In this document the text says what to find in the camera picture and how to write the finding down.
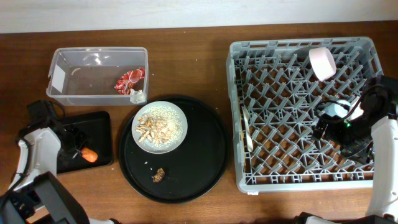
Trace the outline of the light blue plastic cup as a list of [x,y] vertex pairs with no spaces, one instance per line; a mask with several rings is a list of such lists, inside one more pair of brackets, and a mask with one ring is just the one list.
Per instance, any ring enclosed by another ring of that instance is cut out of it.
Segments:
[[345,117],[351,108],[351,104],[346,100],[338,100],[336,103],[330,103],[322,111],[331,117],[338,116],[339,118]]

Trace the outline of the orange carrot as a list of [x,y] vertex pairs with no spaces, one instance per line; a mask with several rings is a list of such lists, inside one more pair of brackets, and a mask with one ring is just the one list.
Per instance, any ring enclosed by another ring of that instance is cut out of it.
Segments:
[[81,156],[88,162],[96,162],[98,159],[97,153],[87,147],[81,150]]

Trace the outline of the pink plastic bowl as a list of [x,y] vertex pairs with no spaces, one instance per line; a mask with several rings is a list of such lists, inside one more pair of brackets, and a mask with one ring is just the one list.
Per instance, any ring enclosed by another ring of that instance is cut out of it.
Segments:
[[323,82],[336,73],[336,63],[329,49],[319,47],[308,52],[310,63],[319,81]]

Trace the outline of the white tissue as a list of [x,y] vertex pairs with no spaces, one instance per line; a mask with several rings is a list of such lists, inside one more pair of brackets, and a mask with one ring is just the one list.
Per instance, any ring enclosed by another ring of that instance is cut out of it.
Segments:
[[147,102],[147,95],[142,90],[136,91],[134,89],[130,89],[129,96],[130,96],[130,102],[132,104],[138,105]]

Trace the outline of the grey plate with food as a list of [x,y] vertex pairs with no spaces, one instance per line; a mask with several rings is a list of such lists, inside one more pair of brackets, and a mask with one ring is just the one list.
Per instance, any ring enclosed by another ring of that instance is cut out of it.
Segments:
[[178,148],[188,131],[185,113],[168,101],[155,101],[142,107],[133,117],[134,142],[152,154],[165,154]]

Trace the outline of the brown food scrap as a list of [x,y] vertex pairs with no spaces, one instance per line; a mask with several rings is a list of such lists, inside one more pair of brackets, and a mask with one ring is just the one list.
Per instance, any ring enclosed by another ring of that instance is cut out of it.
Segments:
[[165,171],[163,170],[163,168],[159,168],[157,170],[157,173],[153,176],[152,181],[155,183],[159,183],[163,180],[164,177],[165,177]]

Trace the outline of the white plastic fork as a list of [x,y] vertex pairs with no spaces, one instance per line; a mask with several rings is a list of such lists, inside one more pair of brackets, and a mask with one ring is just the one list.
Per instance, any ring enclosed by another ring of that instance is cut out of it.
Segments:
[[245,106],[242,107],[243,111],[243,120],[244,120],[244,125],[245,125],[245,135],[246,135],[246,141],[247,141],[247,148],[249,152],[253,152],[253,143],[252,143],[252,138],[249,130],[249,111]]

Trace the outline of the wooden chopstick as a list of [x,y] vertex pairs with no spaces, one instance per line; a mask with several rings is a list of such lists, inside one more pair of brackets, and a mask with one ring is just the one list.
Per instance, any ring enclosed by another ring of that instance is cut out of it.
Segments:
[[240,134],[241,134],[241,136],[240,136],[240,140],[241,140],[241,143],[240,143],[240,145],[241,145],[241,163],[242,163],[242,166],[245,166],[246,162],[245,162],[244,131],[240,130]]

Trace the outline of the cream plastic cup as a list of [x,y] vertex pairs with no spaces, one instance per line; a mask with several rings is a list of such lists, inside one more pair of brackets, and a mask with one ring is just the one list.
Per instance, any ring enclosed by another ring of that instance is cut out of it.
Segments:
[[361,104],[359,104],[355,109],[353,109],[353,113],[348,118],[349,121],[354,120],[360,116],[362,116],[364,111],[361,109]]

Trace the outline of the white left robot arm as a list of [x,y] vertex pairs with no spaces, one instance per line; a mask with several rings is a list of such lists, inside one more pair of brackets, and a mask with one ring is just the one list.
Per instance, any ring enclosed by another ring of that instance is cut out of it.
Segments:
[[57,164],[81,155],[86,135],[66,128],[54,106],[39,100],[27,107],[32,121],[16,137],[21,153],[14,180],[1,197],[1,223],[25,223],[41,207],[49,215],[39,223],[94,223],[57,179]]

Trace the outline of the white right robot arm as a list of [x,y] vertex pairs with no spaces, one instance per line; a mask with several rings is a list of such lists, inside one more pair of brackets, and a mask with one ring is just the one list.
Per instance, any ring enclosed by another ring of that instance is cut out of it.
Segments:
[[373,192],[366,215],[355,223],[397,223],[397,80],[370,78],[353,106],[326,101],[347,113],[325,108],[312,128],[315,140],[331,140],[340,154],[362,164],[374,162]]

